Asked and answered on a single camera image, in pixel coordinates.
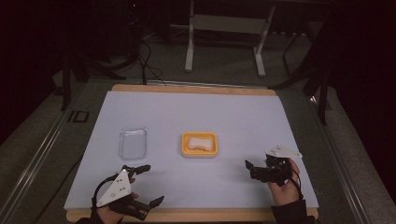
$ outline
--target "transparent plastic box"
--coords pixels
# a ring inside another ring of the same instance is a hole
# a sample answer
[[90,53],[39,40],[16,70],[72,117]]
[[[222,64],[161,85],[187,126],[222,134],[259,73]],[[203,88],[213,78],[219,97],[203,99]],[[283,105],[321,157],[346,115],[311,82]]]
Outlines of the transparent plastic box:
[[126,127],[120,132],[119,156],[124,161],[143,160],[147,157],[146,127]]

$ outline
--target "wooden table edge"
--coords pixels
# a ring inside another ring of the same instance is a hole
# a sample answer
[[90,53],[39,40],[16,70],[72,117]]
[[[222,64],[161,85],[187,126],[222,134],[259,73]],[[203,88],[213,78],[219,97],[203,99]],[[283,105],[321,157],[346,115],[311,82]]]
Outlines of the wooden table edge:
[[276,96],[275,91],[267,90],[267,89],[230,88],[230,87],[145,86],[145,85],[116,84],[113,86],[112,91],[177,92],[177,93]]
[[[317,208],[307,208],[309,216],[318,218]],[[77,222],[82,217],[89,217],[91,209],[68,210],[66,218]],[[125,216],[123,222],[138,222],[134,217]],[[225,221],[275,221],[270,208],[154,208],[148,213],[146,222],[225,222]]]

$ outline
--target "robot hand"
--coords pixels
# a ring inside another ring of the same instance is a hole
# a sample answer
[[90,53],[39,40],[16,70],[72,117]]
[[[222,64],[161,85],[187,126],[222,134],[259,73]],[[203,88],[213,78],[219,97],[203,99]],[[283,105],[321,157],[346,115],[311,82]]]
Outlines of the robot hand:
[[[289,158],[302,158],[303,155],[300,152],[282,146],[266,150],[265,154],[267,157],[265,160],[267,167],[265,168],[256,167],[250,161],[245,161],[245,165],[250,171],[250,177],[264,183],[277,183],[280,187],[285,185],[285,181],[290,181],[297,188],[299,198],[302,199],[303,194],[301,192],[300,177],[297,172],[293,170]],[[292,178],[293,174],[297,175],[300,183],[297,183],[297,181]]]
[[[99,218],[99,216],[97,216],[97,208],[108,205],[111,211],[130,217],[136,217],[139,220],[144,221],[149,213],[149,210],[159,206],[164,198],[164,196],[162,196],[151,201],[149,204],[145,204],[137,201],[131,194],[131,183],[134,182],[134,179],[132,179],[133,175],[140,175],[149,171],[149,169],[149,165],[139,166],[136,168],[124,165],[122,166],[121,172],[118,175],[108,177],[102,183],[100,183],[96,188],[92,198],[91,217]],[[113,183],[110,185],[101,199],[96,201],[99,189],[108,181],[113,181]]]

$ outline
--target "white paper sheet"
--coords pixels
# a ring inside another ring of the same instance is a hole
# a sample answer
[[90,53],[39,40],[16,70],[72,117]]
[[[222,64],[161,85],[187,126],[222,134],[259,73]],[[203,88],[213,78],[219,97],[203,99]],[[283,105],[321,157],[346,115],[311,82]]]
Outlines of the white paper sheet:
[[[118,155],[120,130],[127,126],[147,128],[148,156],[141,161]],[[182,157],[185,132],[215,133],[217,157]],[[265,150],[278,144],[298,151],[277,96],[110,91],[64,208],[91,207],[97,185],[123,164],[151,165],[132,189],[144,203],[164,195],[161,208],[270,207],[268,186],[250,178],[245,160],[265,166]],[[307,207],[318,207],[303,161],[295,161]]]

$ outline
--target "dark wall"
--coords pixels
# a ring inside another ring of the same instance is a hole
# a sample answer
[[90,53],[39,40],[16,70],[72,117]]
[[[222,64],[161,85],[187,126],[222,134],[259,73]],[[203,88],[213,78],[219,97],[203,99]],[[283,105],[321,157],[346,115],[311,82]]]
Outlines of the dark wall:
[[54,23],[50,11],[56,7],[43,1],[0,3],[0,143],[55,88],[51,73],[60,55],[48,30]]
[[323,25],[304,65],[330,64],[331,85],[396,202],[394,10],[394,4],[385,1],[341,2]]

